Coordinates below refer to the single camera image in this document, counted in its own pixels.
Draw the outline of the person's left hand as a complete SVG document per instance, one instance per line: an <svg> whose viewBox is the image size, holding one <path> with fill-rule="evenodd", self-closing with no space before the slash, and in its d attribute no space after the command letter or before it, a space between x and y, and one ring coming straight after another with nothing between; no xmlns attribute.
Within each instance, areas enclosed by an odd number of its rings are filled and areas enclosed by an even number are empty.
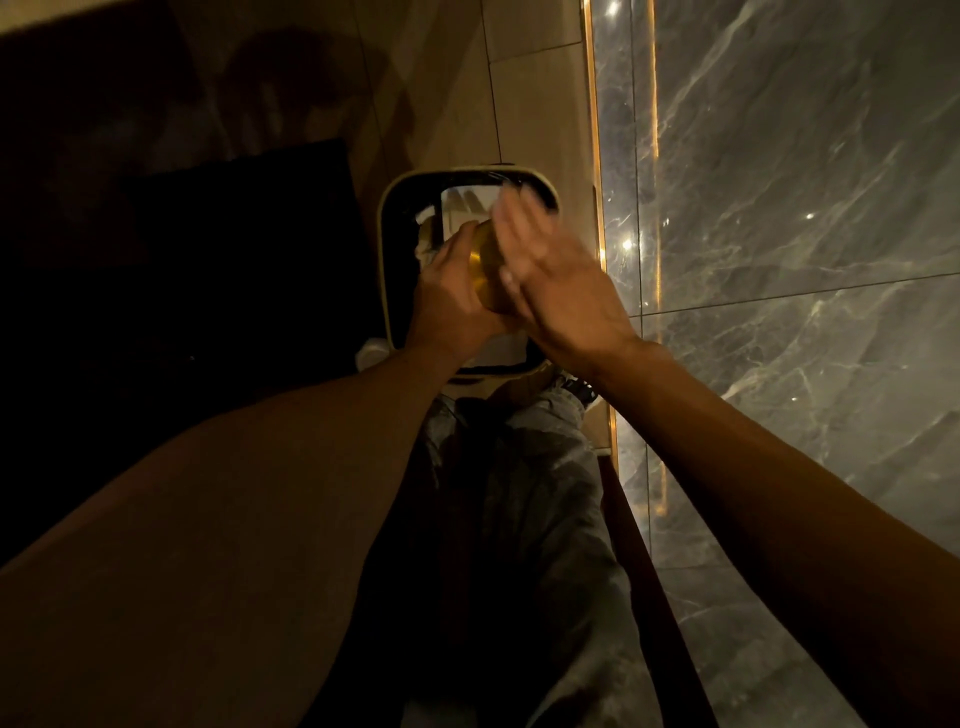
<svg viewBox="0 0 960 728"><path fill-rule="evenodd" d="M451 378L486 343L519 329L518 321L487 310L474 291L468 264L424 268L414 292L414 308L404 350Z"/></svg>

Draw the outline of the person's right hand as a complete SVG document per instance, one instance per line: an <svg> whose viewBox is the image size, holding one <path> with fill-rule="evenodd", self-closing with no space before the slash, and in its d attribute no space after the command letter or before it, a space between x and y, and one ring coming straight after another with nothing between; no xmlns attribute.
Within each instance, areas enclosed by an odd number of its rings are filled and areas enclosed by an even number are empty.
<svg viewBox="0 0 960 728"><path fill-rule="evenodd" d="M603 389L622 372L640 338L595 255L557 215L559 233L546 260L505 262L501 280L525 330L548 357Z"/></svg>

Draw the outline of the gold metal cup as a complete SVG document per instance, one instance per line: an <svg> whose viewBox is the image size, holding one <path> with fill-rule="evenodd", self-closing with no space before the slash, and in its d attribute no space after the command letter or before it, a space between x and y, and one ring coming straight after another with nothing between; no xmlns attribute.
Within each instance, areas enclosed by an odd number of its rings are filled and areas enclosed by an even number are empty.
<svg viewBox="0 0 960 728"><path fill-rule="evenodd" d="M479 222L471 237L468 265L474 291L486 310L513 316L517 310L500 275L500 269L504 265L493 221Z"/></svg>

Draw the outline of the person's right forearm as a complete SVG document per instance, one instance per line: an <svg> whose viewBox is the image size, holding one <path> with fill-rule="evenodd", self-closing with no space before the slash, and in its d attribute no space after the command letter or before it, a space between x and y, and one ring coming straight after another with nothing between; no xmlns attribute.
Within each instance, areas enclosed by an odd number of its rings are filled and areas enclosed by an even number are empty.
<svg viewBox="0 0 960 728"><path fill-rule="evenodd" d="M960 728L960 558L631 337L585 376L870 728Z"/></svg>

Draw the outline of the person's left forearm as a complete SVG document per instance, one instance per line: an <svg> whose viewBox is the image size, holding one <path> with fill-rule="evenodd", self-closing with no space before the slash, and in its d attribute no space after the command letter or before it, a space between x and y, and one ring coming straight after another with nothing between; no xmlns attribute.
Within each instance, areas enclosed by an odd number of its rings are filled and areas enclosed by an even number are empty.
<svg viewBox="0 0 960 728"><path fill-rule="evenodd" d="M437 343L210 418L0 569L1 728L296 728L428 407Z"/></svg>

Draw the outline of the white crumpled paper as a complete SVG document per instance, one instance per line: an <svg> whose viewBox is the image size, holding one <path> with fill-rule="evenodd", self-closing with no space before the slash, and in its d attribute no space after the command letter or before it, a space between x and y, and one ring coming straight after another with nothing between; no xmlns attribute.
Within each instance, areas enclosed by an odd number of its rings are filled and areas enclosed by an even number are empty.
<svg viewBox="0 0 960 728"><path fill-rule="evenodd" d="M438 201L431 202L414 215L416 245L414 257L424 270L462 224L490 220L490 210L498 199L499 185L454 186L443 190Z"/></svg>

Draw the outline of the square bin with beige rim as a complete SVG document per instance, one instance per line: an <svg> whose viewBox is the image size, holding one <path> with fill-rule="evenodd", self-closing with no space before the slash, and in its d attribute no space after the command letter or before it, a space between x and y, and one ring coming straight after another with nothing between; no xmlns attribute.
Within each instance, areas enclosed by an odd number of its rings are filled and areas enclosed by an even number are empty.
<svg viewBox="0 0 960 728"><path fill-rule="evenodd" d="M404 345L409 333L415 288L421 274L415 249L424 212L441 214L443 194L454 188L493 187L510 184L532 188L547 210L562 209L561 197L543 173L524 166L496 163L420 169L397 176L381 195L376 216L378 286L386 337L394 349Z"/></svg>

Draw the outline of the small white object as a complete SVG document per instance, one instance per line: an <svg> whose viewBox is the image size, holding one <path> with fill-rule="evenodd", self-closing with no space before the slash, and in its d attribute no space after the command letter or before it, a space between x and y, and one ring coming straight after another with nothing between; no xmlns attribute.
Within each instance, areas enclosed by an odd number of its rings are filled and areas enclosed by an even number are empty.
<svg viewBox="0 0 960 728"><path fill-rule="evenodd" d="M354 355L355 368L363 373L383 363L392 354L392 347L385 338L369 338Z"/></svg>

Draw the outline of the person's dark shoe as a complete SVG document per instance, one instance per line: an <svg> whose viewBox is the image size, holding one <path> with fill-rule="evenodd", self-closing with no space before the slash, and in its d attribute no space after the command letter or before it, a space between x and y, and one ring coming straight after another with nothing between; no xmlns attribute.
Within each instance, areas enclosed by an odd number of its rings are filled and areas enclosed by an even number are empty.
<svg viewBox="0 0 960 728"><path fill-rule="evenodd" d="M551 387L570 394L580 403L584 412L590 411L599 401L599 394L590 383L564 370L555 377Z"/></svg>

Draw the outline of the person's grey trousers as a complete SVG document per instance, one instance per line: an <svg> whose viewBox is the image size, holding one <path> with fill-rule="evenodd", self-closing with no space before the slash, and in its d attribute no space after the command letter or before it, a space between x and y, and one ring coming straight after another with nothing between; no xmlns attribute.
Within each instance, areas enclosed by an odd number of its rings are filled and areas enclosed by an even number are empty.
<svg viewBox="0 0 960 728"><path fill-rule="evenodd" d="M584 415L433 401L299 728L662 728Z"/></svg>

